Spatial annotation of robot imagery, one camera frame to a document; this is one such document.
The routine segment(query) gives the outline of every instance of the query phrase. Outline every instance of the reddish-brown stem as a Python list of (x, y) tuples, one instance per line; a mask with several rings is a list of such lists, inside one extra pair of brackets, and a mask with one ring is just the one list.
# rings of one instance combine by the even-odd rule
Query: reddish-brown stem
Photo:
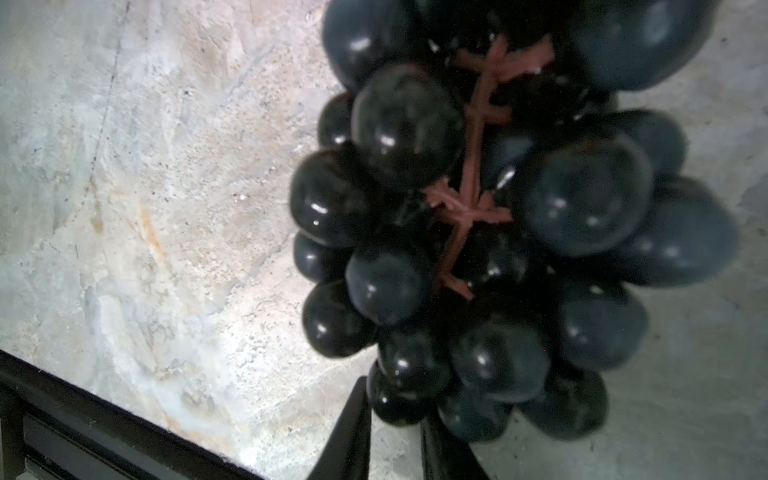
[(472, 225), (475, 222), (512, 221), (508, 208), (496, 207), (491, 193), (480, 191), (480, 159), (485, 125), (506, 124), (511, 118), (511, 109), (491, 105), (491, 95), (499, 83), (523, 74), (538, 73), (542, 67), (554, 60), (554, 50), (549, 36), (522, 53), (509, 54), (507, 47), (506, 37), (499, 35), (486, 56), (460, 50), (453, 58), (454, 66), (476, 71), (480, 77), (475, 84), (472, 99), (465, 108), (466, 148), (458, 193), (449, 186), (447, 177), (424, 189), (427, 202), (432, 207), (439, 207), (435, 212), (435, 220), (453, 225), (451, 237), (438, 260), (434, 293), (446, 286), (471, 300), (474, 295), (467, 283), (454, 277), (451, 271), (467, 243)]

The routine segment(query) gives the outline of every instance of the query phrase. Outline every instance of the dark crack line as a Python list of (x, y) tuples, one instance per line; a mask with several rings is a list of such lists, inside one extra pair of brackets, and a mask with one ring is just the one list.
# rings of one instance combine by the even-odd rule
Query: dark crack line
[(78, 210), (74, 213), (72, 221), (78, 218), (81, 210), (85, 206), (85, 201), (88, 199), (88, 193), (91, 191), (91, 185), (94, 183), (94, 174), (96, 171), (96, 160), (98, 159), (99, 150), (101, 149), (101, 141), (104, 138), (104, 126), (107, 123), (107, 114), (109, 113), (109, 107), (112, 102), (112, 90), (114, 89), (114, 80), (118, 76), (118, 62), (120, 61), (120, 53), (123, 51), (123, 36), (125, 35), (125, 24), (128, 20), (128, 12), (131, 11), (131, 2), (126, 2), (123, 18), (118, 24), (118, 46), (114, 50), (114, 63), (112, 64), (112, 76), (109, 80), (109, 89), (107, 89), (107, 102), (104, 106), (104, 114), (101, 116), (101, 126), (98, 130), (98, 137), (96, 137), (96, 149), (94, 151), (94, 157), (91, 161), (91, 174), (88, 176), (88, 184), (85, 186), (85, 192), (83, 193), (83, 200), (78, 206)]

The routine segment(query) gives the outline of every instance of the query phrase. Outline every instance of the marble countertop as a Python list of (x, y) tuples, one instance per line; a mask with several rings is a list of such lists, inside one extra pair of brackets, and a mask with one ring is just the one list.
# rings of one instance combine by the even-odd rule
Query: marble countertop
[[(309, 471), (376, 354), (324, 359), (300, 328), (286, 186), (341, 91), (324, 5), (0, 3), (0, 348), (276, 480)], [(621, 98), (684, 125), (686, 173), (737, 213), (742, 255), (643, 292), (652, 331), (607, 375), (608, 427), (559, 444), (516, 418), (476, 449), (498, 478), (764, 474), (765, 25), (767, 3), (728, 2), (690, 65)], [(376, 421), (371, 478), (420, 475), (418, 431)]]

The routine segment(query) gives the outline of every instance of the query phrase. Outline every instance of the beige marble surface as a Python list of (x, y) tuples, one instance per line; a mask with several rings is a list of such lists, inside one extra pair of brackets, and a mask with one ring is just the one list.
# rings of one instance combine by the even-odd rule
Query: beige marble surface
[[(303, 478), (374, 352), (313, 353), (286, 186), (340, 91), (322, 0), (0, 0), (0, 348), (232, 461)], [(608, 427), (517, 419), (495, 478), (765, 478), (768, 3), (729, 0), (701, 55), (623, 105), (670, 111), (686, 172), (743, 225), (718, 280), (643, 292)], [(376, 422), (371, 478), (420, 478)]]

